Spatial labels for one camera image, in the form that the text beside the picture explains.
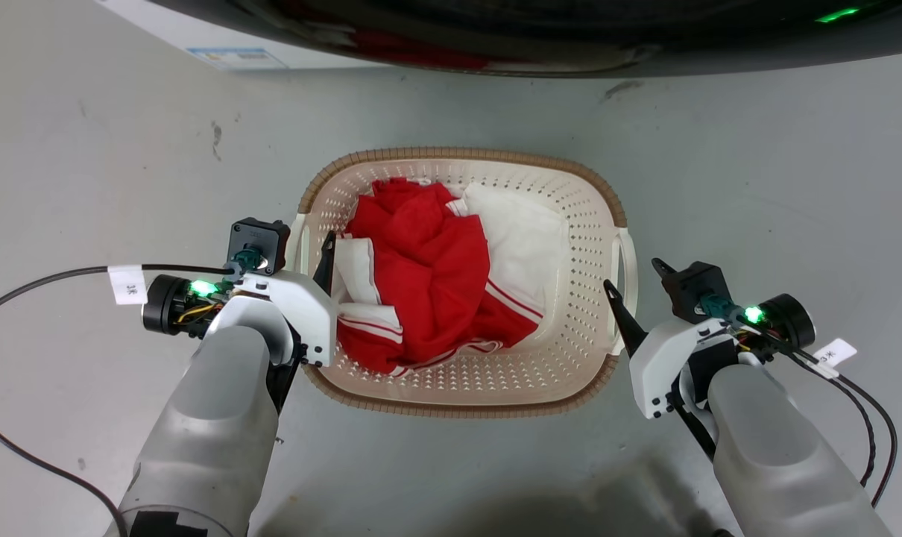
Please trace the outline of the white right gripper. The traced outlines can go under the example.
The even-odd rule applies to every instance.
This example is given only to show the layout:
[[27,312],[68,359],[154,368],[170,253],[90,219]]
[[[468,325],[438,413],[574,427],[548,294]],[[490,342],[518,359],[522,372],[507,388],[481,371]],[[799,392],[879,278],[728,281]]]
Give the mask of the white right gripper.
[[[676,281],[678,271],[659,257],[652,258],[652,268],[662,282]],[[693,325],[679,318],[670,319],[649,331],[640,326],[629,312],[622,293],[611,280],[603,282],[609,310],[629,356],[629,375],[633,398],[642,415],[656,419],[665,411],[666,395],[677,380],[693,351],[703,342],[724,339],[728,326],[710,318]]]

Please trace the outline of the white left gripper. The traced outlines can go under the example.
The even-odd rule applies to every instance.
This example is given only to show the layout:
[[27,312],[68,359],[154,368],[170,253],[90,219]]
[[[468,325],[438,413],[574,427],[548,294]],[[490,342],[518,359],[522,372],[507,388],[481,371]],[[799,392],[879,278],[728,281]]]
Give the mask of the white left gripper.
[[317,367],[335,362],[336,303],[332,296],[335,231],[319,248],[312,278],[284,271],[277,277],[247,273],[227,299],[227,326],[249,327],[265,340],[271,364],[291,363],[303,346],[305,360]]

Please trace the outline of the cream perforated laundry basket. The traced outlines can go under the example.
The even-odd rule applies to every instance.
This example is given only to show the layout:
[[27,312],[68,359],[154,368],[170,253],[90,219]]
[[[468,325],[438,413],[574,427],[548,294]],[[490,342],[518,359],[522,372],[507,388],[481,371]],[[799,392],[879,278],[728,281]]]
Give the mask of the cream perforated laundry basket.
[[587,403],[614,373],[622,339],[603,283],[636,313],[637,255],[627,216],[611,185],[572,160],[485,148],[404,147],[359,151],[325,166],[299,201],[290,266],[317,268],[327,232],[341,231],[374,180],[475,181],[512,191],[568,224],[568,254],[546,290],[546,317],[511,349],[462,350],[443,363],[391,377],[362,369],[345,353],[305,373],[321,393],[362,410],[430,418],[522,418],[560,414]]

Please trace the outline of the red garment with white stripes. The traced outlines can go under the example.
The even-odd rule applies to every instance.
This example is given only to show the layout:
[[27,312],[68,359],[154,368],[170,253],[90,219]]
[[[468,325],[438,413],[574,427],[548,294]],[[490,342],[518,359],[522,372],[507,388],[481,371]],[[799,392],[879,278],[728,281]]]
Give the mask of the red garment with white stripes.
[[489,354],[544,320],[545,277],[505,277],[477,201],[442,184],[376,180],[336,242],[338,343],[377,374],[409,374],[461,349]]

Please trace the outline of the white cloth garment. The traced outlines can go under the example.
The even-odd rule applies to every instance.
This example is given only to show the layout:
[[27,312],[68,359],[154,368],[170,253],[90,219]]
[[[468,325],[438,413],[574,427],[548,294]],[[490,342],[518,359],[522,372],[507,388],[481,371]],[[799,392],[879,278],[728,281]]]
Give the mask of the white cloth garment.
[[544,320],[549,296],[568,251],[567,222],[524,194],[483,186],[452,186],[457,216],[475,216],[484,231],[490,271],[486,292],[536,323]]

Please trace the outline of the blue white sticker label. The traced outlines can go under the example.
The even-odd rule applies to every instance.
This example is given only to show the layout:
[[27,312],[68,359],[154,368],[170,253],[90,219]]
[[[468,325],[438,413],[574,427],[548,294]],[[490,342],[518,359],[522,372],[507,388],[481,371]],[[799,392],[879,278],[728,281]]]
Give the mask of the blue white sticker label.
[[288,70],[286,64],[264,48],[185,48],[185,51],[220,71]]

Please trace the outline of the white washing machine body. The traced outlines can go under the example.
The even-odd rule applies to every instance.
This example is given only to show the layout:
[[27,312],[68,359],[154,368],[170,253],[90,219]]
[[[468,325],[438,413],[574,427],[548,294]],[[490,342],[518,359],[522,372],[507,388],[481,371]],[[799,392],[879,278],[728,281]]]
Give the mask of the white washing machine body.
[[[177,50],[185,48],[264,48],[288,66],[288,70],[342,70],[382,67],[359,59],[336,57],[327,52],[306,50],[262,37],[234,31],[169,10],[150,0],[96,0],[100,6],[123,20],[154,35]],[[238,71],[279,72],[279,71]]]

